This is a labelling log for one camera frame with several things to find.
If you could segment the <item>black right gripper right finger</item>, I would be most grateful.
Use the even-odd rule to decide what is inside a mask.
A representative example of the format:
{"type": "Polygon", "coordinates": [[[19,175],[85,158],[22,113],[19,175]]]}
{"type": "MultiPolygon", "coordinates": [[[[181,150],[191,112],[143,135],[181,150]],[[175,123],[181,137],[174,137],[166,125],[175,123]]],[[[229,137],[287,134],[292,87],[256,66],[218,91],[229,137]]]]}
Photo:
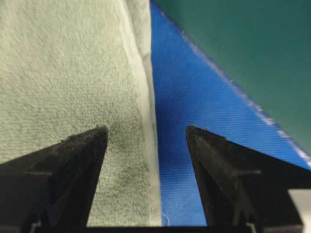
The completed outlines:
{"type": "Polygon", "coordinates": [[[210,230],[310,232],[308,169],[191,125],[186,140],[210,230]]]}

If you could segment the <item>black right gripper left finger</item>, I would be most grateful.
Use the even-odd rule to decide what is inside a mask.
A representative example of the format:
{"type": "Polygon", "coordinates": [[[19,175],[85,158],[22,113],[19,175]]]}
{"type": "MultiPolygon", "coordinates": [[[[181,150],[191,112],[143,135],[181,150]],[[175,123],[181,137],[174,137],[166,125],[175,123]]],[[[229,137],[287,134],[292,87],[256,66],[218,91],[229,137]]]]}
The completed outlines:
{"type": "Polygon", "coordinates": [[[98,126],[2,163],[1,232],[88,232],[107,141],[98,126]]]}

